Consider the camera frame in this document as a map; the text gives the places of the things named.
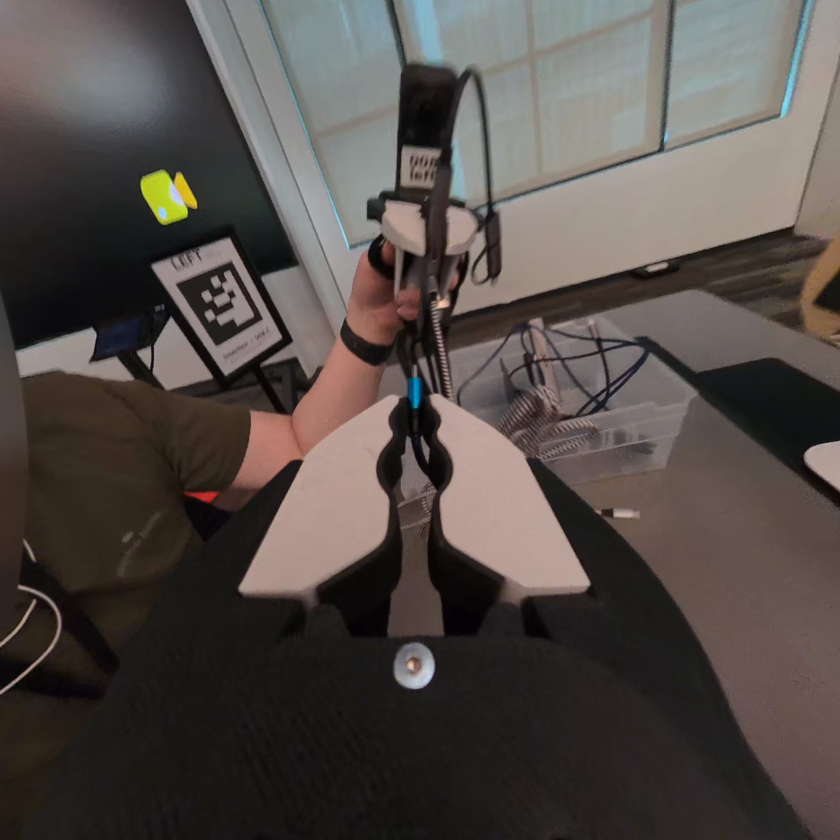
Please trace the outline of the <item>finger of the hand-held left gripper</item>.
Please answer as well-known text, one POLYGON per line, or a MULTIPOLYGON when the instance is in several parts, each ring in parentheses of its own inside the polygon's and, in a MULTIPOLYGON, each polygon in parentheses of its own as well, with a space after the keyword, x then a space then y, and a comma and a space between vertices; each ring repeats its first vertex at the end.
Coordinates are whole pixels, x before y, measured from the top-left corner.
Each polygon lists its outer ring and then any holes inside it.
POLYGON ((477 216, 467 207, 448 206, 446 210, 447 256, 461 256, 469 252, 477 237, 477 216))
POLYGON ((426 219, 422 206, 404 201, 386 200, 381 218, 381 233, 396 249, 412 256, 426 254, 426 219))

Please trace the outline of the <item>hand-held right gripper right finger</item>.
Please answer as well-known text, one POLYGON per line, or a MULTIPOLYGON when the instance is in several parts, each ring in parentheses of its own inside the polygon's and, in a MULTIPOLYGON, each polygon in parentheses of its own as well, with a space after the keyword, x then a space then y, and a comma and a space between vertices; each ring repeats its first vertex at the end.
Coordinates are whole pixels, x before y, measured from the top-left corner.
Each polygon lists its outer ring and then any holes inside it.
POLYGON ((437 520, 445 558, 488 573, 490 599, 578 595, 591 586, 525 455, 441 395, 428 398, 443 449, 437 520))

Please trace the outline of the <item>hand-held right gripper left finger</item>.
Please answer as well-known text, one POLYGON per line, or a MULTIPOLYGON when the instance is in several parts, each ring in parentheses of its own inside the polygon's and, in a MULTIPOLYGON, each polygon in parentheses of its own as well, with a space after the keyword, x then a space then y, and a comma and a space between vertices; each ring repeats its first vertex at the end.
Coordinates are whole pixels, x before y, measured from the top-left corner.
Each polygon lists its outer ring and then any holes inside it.
POLYGON ((410 405, 389 395, 301 462, 238 592, 297 602, 384 602, 402 572, 394 488, 410 405))

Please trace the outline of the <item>grey usb hub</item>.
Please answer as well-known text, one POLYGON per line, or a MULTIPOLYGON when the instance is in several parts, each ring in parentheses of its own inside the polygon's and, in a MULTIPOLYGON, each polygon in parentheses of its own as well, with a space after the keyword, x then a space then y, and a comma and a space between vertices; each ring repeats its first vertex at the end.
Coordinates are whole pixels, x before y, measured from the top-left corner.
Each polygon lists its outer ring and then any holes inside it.
POLYGON ((477 266, 481 259, 486 261, 486 275, 476 278, 476 269, 469 270, 471 281, 476 286, 486 284, 495 285, 501 275, 501 220, 495 203, 494 174, 491 159, 490 121, 487 108, 487 94, 480 69, 468 66, 457 78, 455 91, 449 106, 448 116, 441 133, 441 156, 437 163, 434 185, 427 202, 426 219, 426 253, 424 257, 424 285, 423 290, 428 295, 440 293, 448 288, 448 272, 444 268, 444 260, 448 247, 448 208, 452 181, 451 156, 455 123, 459 107, 465 90, 470 82, 476 88, 479 104, 479 118, 481 129, 482 152, 484 161, 484 178, 486 188, 486 211, 480 218, 479 230, 485 237, 485 246, 474 261, 477 266))

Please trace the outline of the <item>clear plastic bin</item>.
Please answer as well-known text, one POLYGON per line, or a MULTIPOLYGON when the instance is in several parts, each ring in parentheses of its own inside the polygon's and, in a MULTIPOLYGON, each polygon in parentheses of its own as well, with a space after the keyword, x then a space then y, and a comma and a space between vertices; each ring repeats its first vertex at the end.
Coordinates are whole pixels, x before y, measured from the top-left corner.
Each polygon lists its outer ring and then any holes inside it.
POLYGON ((696 391, 604 316, 545 324, 561 396, 535 385, 523 332, 451 354, 457 403, 578 486, 666 467, 696 391))

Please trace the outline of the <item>person's left forearm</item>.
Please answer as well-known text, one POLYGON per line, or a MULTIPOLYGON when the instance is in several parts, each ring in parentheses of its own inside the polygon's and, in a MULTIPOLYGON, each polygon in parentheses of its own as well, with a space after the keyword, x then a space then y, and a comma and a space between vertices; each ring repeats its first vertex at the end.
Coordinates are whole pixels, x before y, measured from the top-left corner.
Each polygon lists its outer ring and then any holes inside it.
POLYGON ((340 343, 291 415, 250 412, 248 442, 227 488, 251 497, 294 461, 375 404, 385 364, 367 364, 340 343))

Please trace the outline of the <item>person's left hand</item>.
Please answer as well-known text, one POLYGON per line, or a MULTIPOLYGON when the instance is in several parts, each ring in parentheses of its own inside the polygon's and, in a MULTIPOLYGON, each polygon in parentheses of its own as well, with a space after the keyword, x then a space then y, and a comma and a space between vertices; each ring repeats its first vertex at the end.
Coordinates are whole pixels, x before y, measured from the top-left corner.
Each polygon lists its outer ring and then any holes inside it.
POLYGON ((347 307, 346 321, 362 340, 380 347, 394 344, 403 322, 417 319, 421 292, 407 287, 395 292, 394 281, 370 261, 367 251, 360 256, 347 307))

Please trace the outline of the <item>large grid window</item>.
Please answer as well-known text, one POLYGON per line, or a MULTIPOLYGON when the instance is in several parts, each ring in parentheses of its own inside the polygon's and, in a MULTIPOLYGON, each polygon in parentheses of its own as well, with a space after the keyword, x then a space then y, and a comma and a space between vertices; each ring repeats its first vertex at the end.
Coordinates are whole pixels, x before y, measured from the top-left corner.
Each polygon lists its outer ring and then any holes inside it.
POLYGON ((785 114, 805 10, 787 1, 261 6, 350 246, 373 237, 368 198, 394 185, 401 53, 479 69, 503 199, 785 114))

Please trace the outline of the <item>framed marker sign on stand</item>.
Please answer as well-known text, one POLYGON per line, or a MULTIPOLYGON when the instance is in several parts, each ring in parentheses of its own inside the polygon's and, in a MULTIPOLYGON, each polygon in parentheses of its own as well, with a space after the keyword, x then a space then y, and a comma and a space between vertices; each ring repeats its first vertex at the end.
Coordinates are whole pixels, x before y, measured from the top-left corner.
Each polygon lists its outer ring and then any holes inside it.
POLYGON ((296 360, 283 361, 277 393, 264 370, 291 346, 291 332, 235 230, 156 255, 150 271, 167 312, 219 388, 252 375, 273 409, 291 415, 306 390, 304 374, 296 360))

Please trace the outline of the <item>small blue screen device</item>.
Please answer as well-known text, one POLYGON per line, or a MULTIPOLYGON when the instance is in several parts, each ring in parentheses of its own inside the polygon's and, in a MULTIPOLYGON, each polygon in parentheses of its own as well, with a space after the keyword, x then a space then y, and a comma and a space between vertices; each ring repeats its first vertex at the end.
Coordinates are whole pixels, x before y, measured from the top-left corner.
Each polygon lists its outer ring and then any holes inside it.
POLYGON ((99 324, 93 329, 95 340, 89 362, 97 363, 118 358, 120 354, 152 349, 169 320, 168 311, 160 305, 131 318, 99 324))

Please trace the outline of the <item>instruction board stand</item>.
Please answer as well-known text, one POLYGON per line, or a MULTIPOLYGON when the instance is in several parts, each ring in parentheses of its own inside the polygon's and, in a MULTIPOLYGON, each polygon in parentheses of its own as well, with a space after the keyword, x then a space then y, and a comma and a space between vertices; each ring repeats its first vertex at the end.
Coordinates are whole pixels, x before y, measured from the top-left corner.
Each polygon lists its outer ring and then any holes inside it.
MULTIPOLYGON (((839 236, 826 247, 801 289, 800 314, 805 330, 839 349, 839 236)), ((804 454, 806 467, 839 490, 839 440, 818 444, 804 454)))

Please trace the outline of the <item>large black screen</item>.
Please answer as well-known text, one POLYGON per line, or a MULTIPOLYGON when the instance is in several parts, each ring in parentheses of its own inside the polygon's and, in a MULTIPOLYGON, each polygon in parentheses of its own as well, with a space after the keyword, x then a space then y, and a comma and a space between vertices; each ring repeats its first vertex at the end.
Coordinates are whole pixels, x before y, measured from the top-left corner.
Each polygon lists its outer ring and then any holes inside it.
POLYGON ((17 350, 163 302, 232 228, 298 264, 186 2, 1 2, 1 281, 17 350))

